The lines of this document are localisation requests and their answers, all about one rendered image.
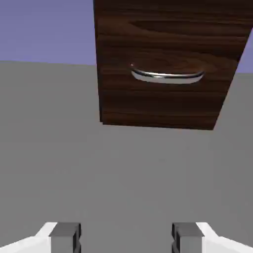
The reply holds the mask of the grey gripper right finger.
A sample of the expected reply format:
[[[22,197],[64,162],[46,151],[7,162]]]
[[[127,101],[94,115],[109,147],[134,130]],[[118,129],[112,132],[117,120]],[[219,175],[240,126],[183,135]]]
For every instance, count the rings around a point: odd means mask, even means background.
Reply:
[[[253,247],[218,236],[207,222],[173,222],[171,253],[253,253]]]

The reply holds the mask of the dark wood drawer front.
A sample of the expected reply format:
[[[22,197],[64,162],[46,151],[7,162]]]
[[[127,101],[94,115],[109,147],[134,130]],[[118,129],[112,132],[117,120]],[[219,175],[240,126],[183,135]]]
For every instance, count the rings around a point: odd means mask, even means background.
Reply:
[[[212,130],[247,38],[144,40],[99,36],[99,116],[105,125]],[[130,64],[156,73],[204,71],[194,84],[137,80]]]

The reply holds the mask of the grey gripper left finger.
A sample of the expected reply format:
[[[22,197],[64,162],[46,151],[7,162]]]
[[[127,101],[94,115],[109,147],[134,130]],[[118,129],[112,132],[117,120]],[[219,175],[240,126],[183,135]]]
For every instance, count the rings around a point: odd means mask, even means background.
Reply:
[[[0,253],[82,253],[79,222],[47,222],[34,236],[0,247]]]

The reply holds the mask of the dark wood cabinet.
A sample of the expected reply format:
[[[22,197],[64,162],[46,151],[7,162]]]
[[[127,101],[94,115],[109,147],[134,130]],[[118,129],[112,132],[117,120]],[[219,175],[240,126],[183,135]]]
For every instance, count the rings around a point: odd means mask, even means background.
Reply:
[[[248,38],[253,0],[93,0],[99,36],[144,40]]]

